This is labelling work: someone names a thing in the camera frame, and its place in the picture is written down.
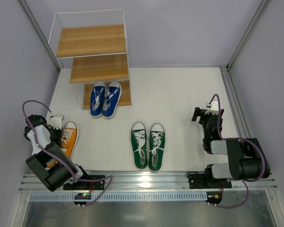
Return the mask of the orange sneaker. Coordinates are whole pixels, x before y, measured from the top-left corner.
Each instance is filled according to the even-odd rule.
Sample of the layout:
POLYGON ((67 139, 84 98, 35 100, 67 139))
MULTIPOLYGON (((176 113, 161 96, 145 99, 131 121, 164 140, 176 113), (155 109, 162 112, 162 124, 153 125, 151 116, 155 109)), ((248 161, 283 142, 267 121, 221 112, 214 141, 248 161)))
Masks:
POLYGON ((69 121, 65 124, 61 136, 61 150, 71 159, 79 138, 79 129, 76 123, 69 121))
POLYGON ((56 164, 57 164, 57 161, 56 161, 55 159, 52 159, 52 160, 50 160, 50 161, 47 163, 47 168, 52 168, 52 167, 54 167, 56 164))

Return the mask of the blue sneaker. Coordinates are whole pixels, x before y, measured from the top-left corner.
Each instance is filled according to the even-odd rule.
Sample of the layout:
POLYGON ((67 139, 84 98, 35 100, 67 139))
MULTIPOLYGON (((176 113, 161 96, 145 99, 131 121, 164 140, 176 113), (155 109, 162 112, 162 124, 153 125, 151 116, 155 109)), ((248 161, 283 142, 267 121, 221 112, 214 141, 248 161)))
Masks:
POLYGON ((105 118, 112 118, 122 95, 122 86, 118 81, 113 81, 106 89, 102 114, 105 118))
POLYGON ((97 118, 102 114, 105 92, 105 82, 98 81, 93 85, 90 94, 90 114, 92 117, 97 118))

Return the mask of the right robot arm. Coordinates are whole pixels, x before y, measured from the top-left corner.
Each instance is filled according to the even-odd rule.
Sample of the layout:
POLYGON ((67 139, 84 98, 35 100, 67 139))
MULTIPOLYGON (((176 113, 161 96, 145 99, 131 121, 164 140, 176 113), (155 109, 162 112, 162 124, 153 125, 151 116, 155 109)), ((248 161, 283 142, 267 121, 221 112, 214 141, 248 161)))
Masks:
POLYGON ((202 173, 187 174, 190 188, 231 188, 230 179, 251 181, 268 178, 270 166, 256 138, 222 140, 218 130, 222 120, 218 114, 196 107, 192 117, 202 125, 203 149, 210 155, 224 155, 228 161, 222 164, 208 164, 202 173))

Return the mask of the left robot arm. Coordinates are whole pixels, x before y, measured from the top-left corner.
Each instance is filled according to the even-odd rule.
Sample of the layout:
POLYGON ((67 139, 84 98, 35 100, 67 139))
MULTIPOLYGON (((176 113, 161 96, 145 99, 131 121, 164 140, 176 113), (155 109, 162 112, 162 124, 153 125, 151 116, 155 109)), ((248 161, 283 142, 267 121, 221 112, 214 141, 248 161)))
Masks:
POLYGON ((62 124, 63 116, 55 115, 47 121, 40 115, 28 117, 31 124, 25 127, 24 137, 32 143, 32 156, 26 164, 50 191, 86 190, 88 174, 71 161, 72 153, 79 138, 79 128, 70 121, 62 124))

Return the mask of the right green sneaker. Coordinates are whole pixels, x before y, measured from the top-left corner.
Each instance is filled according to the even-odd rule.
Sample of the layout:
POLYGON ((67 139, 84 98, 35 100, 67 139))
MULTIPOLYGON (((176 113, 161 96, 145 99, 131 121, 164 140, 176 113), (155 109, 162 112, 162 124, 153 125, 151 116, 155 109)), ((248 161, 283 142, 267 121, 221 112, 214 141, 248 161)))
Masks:
POLYGON ((161 169, 165 152, 166 134, 160 123, 155 123, 150 129, 149 136, 149 169, 157 172, 161 169))

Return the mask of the green sneaker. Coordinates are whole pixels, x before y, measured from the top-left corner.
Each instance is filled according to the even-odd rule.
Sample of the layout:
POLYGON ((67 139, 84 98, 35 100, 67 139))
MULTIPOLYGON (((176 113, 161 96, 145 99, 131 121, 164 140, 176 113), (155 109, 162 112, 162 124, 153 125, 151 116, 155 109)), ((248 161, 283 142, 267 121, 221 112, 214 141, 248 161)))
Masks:
POLYGON ((130 131, 130 141, 133 150, 135 166, 143 170, 148 165, 147 159, 147 132, 142 122, 135 122, 130 131))
POLYGON ((161 169, 165 152, 166 134, 160 123, 155 123, 150 129, 149 136, 149 169, 157 172, 161 169))

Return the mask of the left green sneaker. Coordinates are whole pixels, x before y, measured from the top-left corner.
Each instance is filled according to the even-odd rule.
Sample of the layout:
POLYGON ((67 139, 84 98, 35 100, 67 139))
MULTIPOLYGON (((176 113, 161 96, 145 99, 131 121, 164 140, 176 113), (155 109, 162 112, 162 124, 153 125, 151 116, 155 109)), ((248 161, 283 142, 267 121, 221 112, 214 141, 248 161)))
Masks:
POLYGON ((147 159, 147 132, 142 122, 135 122, 130 131, 130 141, 133 150, 135 166, 143 170, 148 165, 147 159))

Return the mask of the right aluminium frame rail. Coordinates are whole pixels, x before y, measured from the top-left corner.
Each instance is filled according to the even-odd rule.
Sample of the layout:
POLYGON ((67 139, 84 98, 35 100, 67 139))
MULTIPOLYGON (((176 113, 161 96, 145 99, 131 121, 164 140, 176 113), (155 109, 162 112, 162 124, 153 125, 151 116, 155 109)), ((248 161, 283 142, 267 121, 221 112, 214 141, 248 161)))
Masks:
POLYGON ((237 134, 240 137, 252 138, 253 134, 250 131, 248 121, 243 112, 243 107, 240 103, 235 84, 231 77, 230 71, 226 67, 220 67, 221 76, 231 108, 231 113, 234 119, 237 134))

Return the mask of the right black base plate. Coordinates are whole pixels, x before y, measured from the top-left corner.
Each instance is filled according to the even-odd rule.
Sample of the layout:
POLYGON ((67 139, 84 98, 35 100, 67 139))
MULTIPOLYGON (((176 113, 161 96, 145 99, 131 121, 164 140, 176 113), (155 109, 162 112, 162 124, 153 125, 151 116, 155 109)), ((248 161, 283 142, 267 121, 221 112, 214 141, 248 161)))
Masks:
POLYGON ((231 181, 227 179, 216 179, 211 175, 207 175, 201 172, 188 172, 186 174, 188 178, 190 189, 230 189, 232 188, 231 181))

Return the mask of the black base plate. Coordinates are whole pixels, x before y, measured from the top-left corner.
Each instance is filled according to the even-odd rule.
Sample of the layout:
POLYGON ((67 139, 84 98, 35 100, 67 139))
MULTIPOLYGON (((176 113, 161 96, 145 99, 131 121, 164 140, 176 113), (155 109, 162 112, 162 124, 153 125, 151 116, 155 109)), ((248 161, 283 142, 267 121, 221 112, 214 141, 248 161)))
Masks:
POLYGON ((227 179, 216 179, 211 175, 207 175, 201 172, 188 172, 186 174, 188 178, 190 189, 230 189, 232 188, 231 181, 227 179))
POLYGON ((80 180, 98 180, 96 182, 81 182, 67 183, 63 186, 63 190, 75 191, 75 190, 103 190, 105 186, 104 175, 84 175, 80 180))

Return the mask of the aluminium front rail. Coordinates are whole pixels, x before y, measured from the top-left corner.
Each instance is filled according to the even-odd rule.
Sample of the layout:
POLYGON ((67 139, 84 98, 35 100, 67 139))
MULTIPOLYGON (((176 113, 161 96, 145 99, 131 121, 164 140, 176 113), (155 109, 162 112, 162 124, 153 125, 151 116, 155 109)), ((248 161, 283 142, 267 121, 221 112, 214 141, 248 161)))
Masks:
MULTIPOLYGON (((108 191, 188 191, 189 183, 186 172, 149 172, 149 171, 87 171, 92 175, 112 175, 108 191)), ((231 181, 230 190, 245 190, 242 181, 231 181)), ((273 175, 256 182, 246 182, 250 190, 277 190, 273 175)), ((50 192, 34 174, 24 174, 19 192, 50 192)))

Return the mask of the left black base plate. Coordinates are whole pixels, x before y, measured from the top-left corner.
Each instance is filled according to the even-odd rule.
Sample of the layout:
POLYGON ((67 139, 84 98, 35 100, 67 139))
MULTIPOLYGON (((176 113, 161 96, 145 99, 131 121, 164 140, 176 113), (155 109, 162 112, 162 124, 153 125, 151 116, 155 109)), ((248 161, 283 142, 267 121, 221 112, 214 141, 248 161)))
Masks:
POLYGON ((75 190, 103 190, 105 186, 104 175, 84 175, 80 180, 98 180, 96 182, 81 182, 67 183, 63 186, 63 190, 75 191, 75 190))

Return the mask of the right aluminium frame post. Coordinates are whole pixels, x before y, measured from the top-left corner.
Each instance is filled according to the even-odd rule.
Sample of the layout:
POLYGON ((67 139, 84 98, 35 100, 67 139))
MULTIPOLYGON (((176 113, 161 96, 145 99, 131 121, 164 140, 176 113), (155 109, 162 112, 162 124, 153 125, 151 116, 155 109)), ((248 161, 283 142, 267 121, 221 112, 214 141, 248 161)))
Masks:
POLYGON ((234 65, 236 59, 242 52, 243 48, 247 44, 248 40, 250 39, 251 35, 253 34, 254 30, 256 29, 258 23, 260 22, 263 14, 265 13, 266 9, 268 8, 269 4, 271 3, 271 0, 262 0, 257 7, 255 13, 253 14, 247 28, 245 29, 234 53, 232 54, 229 63, 227 65, 227 70, 229 71, 232 66, 234 65))

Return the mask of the aluminium frame post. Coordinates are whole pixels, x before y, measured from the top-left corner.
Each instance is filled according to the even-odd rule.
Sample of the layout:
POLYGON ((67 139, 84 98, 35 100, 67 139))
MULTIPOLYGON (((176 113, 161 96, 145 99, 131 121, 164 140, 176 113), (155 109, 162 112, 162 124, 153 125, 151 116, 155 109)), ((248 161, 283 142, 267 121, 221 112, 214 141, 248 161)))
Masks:
POLYGON ((33 12, 31 11, 31 8, 29 7, 28 3, 26 0, 17 0, 19 6, 23 10, 25 16, 27 17, 29 23, 33 27, 35 33, 37 34, 39 40, 41 41, 43 47, 45 48, 46 52, 50 56, 50 59, 52 60, 53 64, 55 65, 56 69, 60 72, 61 71, 61 66, 60 63, 58 62, 57 58, 55 57, 50 45, 48 44, 48 41, 42 32, 35 16, 33 15, 33 12))
POLYGON ((245 29, 234 53, 232 54, 229 63, 227 65, 227 70, 229 71, 232 66, 234 65, 236 59, 242 52, 243 48, 247 44, 248 40, 250 39, 251 35, 253 34, 254 30, 256 29, 258 23, 260 22, 263 14, 265 13, 266 9, 268 8, 269 4, 271 3, 271 0, 262 0, 257 7, 255 13, 253 14, 247 28, 245 29))

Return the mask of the left aluminium frame post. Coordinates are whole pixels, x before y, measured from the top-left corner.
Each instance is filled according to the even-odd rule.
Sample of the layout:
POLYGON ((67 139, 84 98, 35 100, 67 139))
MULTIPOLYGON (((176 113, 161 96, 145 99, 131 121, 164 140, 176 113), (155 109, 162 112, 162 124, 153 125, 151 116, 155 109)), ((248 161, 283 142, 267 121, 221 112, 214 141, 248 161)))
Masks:
POLYGON ((61 71, 61 66, 60 63, 58 62, 57 58, 55 57, 50 45, 48 44, 48 41, 42 32, 35 16, 33 15, 33 12, 31 11, 31 8, 29 7, 28 3, 26 0, 17 0, 19 6, 23 10, 25 16, 27 17, 29 23, 33 27, 35 33, 37 34, 39 40, 41 41, 43 47, 45 48, 46 52, 50 56, 50 59, 52 60, 53 64, 55 65, 56 69, 60 72, 61 71))

